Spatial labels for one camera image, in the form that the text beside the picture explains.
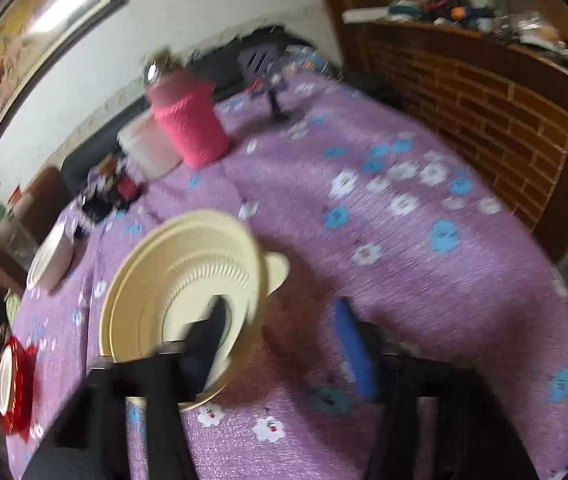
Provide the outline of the red glass plate gold rim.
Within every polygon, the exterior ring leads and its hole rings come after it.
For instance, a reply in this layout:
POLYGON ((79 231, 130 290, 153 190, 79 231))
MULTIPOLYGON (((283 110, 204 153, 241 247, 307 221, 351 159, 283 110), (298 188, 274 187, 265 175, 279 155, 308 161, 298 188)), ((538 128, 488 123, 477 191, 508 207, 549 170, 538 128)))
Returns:
POLYGON ((10 407, 5 416, 0 414, 0 428, 6 436, 12 436, 23 434, 30 426, 37 346, 24 348, 14 335, 8 338, 5 347, 7 344, 14 356, 14 379, 10 407))

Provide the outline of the cream plastic bowl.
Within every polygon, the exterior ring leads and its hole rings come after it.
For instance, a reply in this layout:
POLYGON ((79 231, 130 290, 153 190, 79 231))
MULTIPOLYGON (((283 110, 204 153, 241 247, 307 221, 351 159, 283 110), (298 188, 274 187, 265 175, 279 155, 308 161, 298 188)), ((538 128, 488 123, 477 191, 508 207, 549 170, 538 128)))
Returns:
POLYGON ((181 214, 145 236, 116 272, 101 310, 99 351, 116 362, 145 358, 184 338, 222 297, 226 321, 206 387, 180 405, 184 412, 198 408, 246 365, 260 342, 267 300, 289 270, 285 255, 263 249, 230 214, 181 214))

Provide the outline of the small white foam bowl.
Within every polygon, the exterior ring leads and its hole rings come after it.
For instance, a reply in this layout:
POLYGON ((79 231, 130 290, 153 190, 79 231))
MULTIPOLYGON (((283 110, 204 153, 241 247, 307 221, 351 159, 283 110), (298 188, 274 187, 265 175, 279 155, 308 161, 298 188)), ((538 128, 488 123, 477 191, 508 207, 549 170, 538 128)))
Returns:
POLYGON ((66 225, 56 224, 37 249, 26 276, 26 289, 51 292, 68 272, 73 256, 73 242, 66 232, 66 225))

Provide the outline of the large white foam bowl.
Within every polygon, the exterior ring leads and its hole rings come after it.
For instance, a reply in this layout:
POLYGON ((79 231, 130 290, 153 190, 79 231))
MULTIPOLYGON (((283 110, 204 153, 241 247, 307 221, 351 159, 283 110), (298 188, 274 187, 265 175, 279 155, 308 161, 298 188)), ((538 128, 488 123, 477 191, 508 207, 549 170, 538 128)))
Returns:
POLYGON ((0 355, 0 414, 5 416, 10 407, 12 380, 14 379, 14 356, 12 348, 6 345, 0 355))

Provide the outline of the purple floral tablecloth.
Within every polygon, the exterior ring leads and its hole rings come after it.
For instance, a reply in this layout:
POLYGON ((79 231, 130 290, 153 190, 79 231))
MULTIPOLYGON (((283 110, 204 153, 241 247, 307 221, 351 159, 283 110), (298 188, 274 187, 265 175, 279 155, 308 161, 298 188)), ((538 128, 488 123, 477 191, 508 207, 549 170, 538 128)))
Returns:
POLYGON ((87 230, 56 292, 22 300, 14 332, 36 344, 35 402, 7 441, 21 478, 98 356, 101 308, 121 263, 162 222, 214 208, 238 218, 290 274, 244 373, 185 416, 203 479, 357 479, 379 415, 355 393, 333 301, 424 358, 474 363, 537 474, 568 473, 568 290, 529 232, 427 128, 344 84, 299 74, 281 94, 299 125, 275 130, 261 99, 215 109, 234 147, 177 167, 125 212, 87 230))

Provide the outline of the clear bottle green lid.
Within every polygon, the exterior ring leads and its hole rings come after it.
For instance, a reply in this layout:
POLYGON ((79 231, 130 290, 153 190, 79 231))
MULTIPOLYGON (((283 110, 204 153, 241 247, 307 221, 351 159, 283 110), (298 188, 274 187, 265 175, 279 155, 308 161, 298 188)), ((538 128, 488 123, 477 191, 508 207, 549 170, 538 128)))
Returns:
POLYGON ((26 271, 40 247, 20 219, 3 204, 0 204, 0 247, 26 271))

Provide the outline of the black round tin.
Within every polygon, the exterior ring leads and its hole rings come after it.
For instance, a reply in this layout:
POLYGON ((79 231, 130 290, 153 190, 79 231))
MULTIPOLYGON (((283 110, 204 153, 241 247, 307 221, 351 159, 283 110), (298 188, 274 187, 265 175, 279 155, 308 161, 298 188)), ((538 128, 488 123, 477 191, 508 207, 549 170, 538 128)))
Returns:
POLYGON ((78 206, 93 224, 104 221, 113 210, 108 194, 99 190, 84 190, 78 196, 78 206))

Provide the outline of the black red jar cork lid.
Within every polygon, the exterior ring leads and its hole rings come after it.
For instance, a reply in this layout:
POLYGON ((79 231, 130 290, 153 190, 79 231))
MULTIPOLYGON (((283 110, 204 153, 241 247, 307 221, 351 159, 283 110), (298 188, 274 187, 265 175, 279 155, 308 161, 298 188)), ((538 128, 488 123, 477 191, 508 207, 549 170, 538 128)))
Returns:
POLYGON ((127 210, 142 196, 143 187, 125 170, 116 171, 106 181, 105 196, 113 209, 127 210))

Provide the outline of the white plastic jar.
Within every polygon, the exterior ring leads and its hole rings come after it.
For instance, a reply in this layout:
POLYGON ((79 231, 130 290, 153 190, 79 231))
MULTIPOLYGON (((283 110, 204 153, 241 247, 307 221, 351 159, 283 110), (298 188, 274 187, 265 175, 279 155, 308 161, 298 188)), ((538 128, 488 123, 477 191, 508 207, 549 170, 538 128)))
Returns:
POLYGON ((150 110, 128 122, 118 132, 116 140, 147 181, 164 177, 182 161, 150 110))

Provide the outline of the wooden brick-pattern counter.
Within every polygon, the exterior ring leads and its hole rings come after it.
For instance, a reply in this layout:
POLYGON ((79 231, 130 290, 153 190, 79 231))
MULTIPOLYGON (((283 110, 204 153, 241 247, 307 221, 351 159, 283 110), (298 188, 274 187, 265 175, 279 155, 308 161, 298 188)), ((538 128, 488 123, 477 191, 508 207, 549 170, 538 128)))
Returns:
POLYGON ((324 0, 347 70, 383 79, 406 113, 470 163, 552 261, 568 252, 568 70, 479 32, 347 24, 386 0, 324 0))

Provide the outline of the pink knit-sleeved thermos bottle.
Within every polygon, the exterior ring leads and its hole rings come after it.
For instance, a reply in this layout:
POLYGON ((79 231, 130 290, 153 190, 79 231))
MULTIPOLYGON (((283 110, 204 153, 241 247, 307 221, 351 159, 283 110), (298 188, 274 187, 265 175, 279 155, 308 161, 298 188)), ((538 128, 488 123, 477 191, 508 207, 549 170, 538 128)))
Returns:
POLYGON ((201 168, 227 154, 231 139, 215 114, 212 82, 198 80, 165 50, 145 62, 143 84, 151 113, 182 162, 201 168))

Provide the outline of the black leather sofa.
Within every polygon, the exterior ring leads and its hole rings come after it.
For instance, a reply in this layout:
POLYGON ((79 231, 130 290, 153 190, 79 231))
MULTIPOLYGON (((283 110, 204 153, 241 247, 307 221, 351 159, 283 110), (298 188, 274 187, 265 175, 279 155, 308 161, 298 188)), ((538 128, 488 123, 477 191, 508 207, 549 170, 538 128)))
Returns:
POLYGON ((246 36, 238 36, 218 47, 207 47, 195 51, 186 63, 183 72, 170 75, 159 88, 143 96, 135 89, 131 99, 114 108, 114 115, 104 119, 99 126, 90 126, 83 138, 71 143, 73 151, 61 163, 60 174, 67 191, 78 195, 86 187, 87 175, 105 156, 120 155, 116 136, 134 118, 142 115, 151 104, 158 102, 161 107, 176 103, 187 94, 188 81, 203 81, 214 84, 211 101, 218 103, 247 88, 239 55, 249 48, 275 46, 284 53, 289 46, 308 47, 310 43, 293 35, 282 25, 260 27, 246 36))

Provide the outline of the black phone stand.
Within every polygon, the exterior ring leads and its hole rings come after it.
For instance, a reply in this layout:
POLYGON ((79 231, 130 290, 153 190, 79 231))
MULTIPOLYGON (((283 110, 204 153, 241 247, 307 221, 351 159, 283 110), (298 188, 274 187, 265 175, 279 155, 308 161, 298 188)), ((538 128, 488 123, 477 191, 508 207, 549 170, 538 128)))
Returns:
POLYGON ((302 110, 284 110, 278 102, 278 93, 287 89, 281 58, 276 44, 260 44, 242 50, 238 55, 238 64, 250 96, 267 98, 270 123, 293 125, 301 122, 305 113, 302 110))

